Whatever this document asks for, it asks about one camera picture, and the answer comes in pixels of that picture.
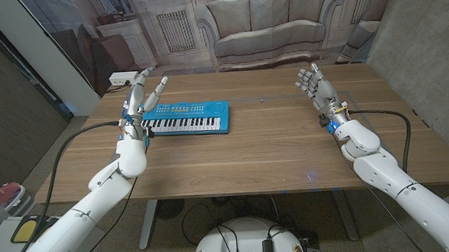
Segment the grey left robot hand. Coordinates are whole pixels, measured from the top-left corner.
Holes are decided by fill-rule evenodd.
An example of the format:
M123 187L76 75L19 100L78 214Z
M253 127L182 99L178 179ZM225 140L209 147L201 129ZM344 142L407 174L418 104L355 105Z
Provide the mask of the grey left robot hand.
M126 81L131 85L129 93L122 106L122 118L118 121L121 130L120 140L141 140L147 142L148 137L152 137L146 127L142 127L143 115L151 112L157 106L161 92L167 86L168 78L163 76L156 89L150 94L149 98L143 103L145 98L145 82L151 72L151 68L141 71L122 72Z

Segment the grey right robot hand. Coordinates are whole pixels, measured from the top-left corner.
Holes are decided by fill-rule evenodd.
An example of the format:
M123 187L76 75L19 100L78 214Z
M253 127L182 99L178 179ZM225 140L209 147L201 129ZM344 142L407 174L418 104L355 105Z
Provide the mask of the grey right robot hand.
M320 126L334 133L343 123L348 122L348 104L340 101L337 91L327 81L319 67L313 62L311 71L300 69L297 88L307 94L314 108L319 112Z

